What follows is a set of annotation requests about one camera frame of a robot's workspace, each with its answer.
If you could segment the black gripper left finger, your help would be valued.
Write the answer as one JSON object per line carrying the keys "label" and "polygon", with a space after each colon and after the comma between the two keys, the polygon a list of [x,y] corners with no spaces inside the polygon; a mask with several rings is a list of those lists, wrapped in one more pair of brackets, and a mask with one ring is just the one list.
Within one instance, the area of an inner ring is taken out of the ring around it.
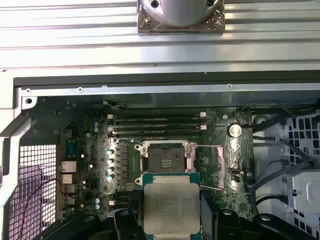
{"label": "black gripper left finger", "polygon": [[143,240],[144,230],[137,219],[142,192],[131,194],[128,208],[112,210],[106,219],[96,214],[79,213],[54,223],[35,240]]}

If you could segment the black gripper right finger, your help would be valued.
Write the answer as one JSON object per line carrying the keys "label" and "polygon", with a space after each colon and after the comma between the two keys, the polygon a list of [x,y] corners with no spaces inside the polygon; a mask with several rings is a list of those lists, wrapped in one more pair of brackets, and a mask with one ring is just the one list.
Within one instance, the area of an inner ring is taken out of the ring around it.
{"label": "black gripper right finger", "polygon": [[262,213],[247,220],[234,210],[219,208],[209,191],[202,191],[201,226],[206,240],[316,240],[279,217]]}

